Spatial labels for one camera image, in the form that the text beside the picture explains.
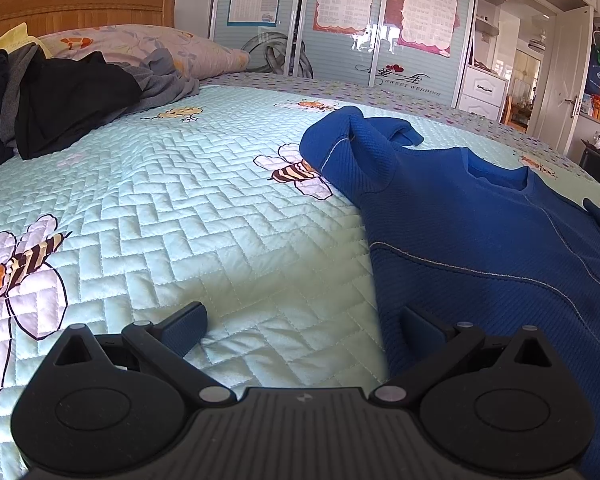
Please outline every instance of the drawer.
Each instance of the drawer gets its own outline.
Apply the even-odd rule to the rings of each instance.
[[[484,101],[480,101],[480,99],[476,99],[475,97],[471,97],[469,95],[463,94],[460,96],[458,108],[466,112],[482,115],[483,117],[491,119],[492,121],[498,122],[500,120],[499,106],[485,103]]]
[[[467,67],[462,94],[500,108],[507,82],[472,67]]]

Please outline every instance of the wooden chair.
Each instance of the wooden chair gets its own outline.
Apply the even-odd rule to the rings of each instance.
[[[513,103],[513,99],[511,98],[510,95],[508,95],[504,101],[504,110],[502,111],[502,118],[500,119],[500,122],[502,124],[508,124],[509,121],[511,120],[511,115],[512,115],[511,105],[512,105],[512,103]]]
[[[510,95],[508,95],[504,101],[504,110],[502,111],[502,118],[500,119],[500,123],[504,124],[505,126],[511,126],[512,128],[515,128],[519,132],[526,133],[526,126],[523,126],[522,124],[518,124],[518,123],[515,123],[514,121],[512,121],[511,120],[512,115],[513,115],[513,99]]]

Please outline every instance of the screw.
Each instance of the screw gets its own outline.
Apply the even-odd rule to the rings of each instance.
[[[224,386],[207,386],[200,390],[198,396],[205,402],[225,402],[231,397],[231,390]]]
[[[407,392],[400,386],[380,386],[375,395],[384,402],[399,402],[407,396]]]

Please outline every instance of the blue sweater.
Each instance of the blue sweater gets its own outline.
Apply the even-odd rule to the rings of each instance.
[[[504,170],[467,148],[409,150],[395,132],[345,107],[300,143],[361,210],[391,374],[414,362],[405,304],[490,335],[539,326],[594,410],[580,470],[600,480],[600,209],[561,197],[527,167]]]

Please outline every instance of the white door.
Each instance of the white door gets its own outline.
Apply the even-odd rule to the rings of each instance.
[[[549,75],[533,134],[561,154],[569,151],[578,119],[592,34],[593,7],[556,16]]]

